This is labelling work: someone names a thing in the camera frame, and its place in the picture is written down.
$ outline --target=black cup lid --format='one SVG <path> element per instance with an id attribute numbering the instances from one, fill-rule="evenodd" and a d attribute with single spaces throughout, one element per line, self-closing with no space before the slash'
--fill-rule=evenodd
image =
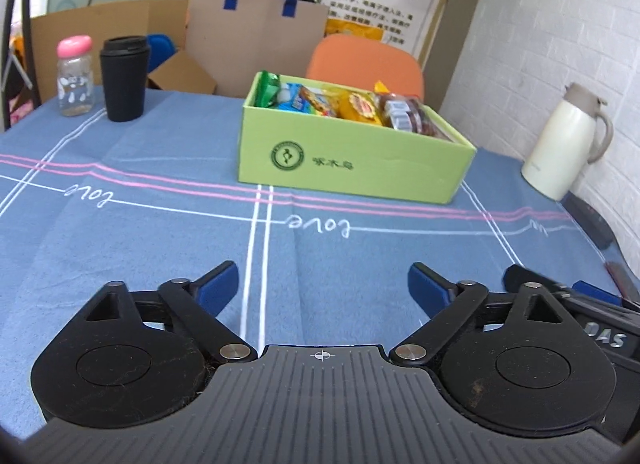
<path id="1" fill-rule="evenodd" d="M 149 43 L 146 37 L 117 37 L 105 40 L 100 54 L 102 56 L 125 56 L 127 54 L 138 54 L 148 50 Z"/>

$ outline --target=orange chair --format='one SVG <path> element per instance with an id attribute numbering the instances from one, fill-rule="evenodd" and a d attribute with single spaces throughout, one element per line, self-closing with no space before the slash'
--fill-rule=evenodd
<path id="1" fill-rule="evenodd" d="M 411 54 L 355 35 L 324 38 L 311 57 L 306 77 L 363 90 L 373 90 L 380 81 L 391 92 L 424 99 L 422 69 Z"/>

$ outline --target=pink bottle cap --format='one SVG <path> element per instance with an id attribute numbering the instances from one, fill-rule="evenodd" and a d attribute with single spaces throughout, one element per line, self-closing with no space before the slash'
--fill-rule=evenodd
<path id="1" fill-rule="evenodd" d="M 93 40 L 87 35 L 65 38 L 58 44 L 58 58 L 82 56 L 91 51 L 93 46 Z"/>

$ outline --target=water bottle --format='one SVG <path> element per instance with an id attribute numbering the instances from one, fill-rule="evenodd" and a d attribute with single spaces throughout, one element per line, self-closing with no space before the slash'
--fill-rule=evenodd
<path id="1" fill-rule="evenodd" d="M 58 44 L 58 104 L 63 116 L 79 116 L 94 106 L 91 37 L 69 37 Z"/>

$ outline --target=white thermos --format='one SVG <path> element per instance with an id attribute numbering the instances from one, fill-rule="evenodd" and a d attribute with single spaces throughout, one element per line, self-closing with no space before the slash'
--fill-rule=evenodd
<path id="1" fill-rule="evenodd" d="M 613 123 L 601 105 L 606 102 L 582 85 L 572 83 L 567 88 L 522 167 L 522 176 L 540 193 L 561 200 L 585 163 L 592 164 L 603 157 L 613 139 Z M 606 133 L 591 153 L 598 118 L 604 121 Z"/>

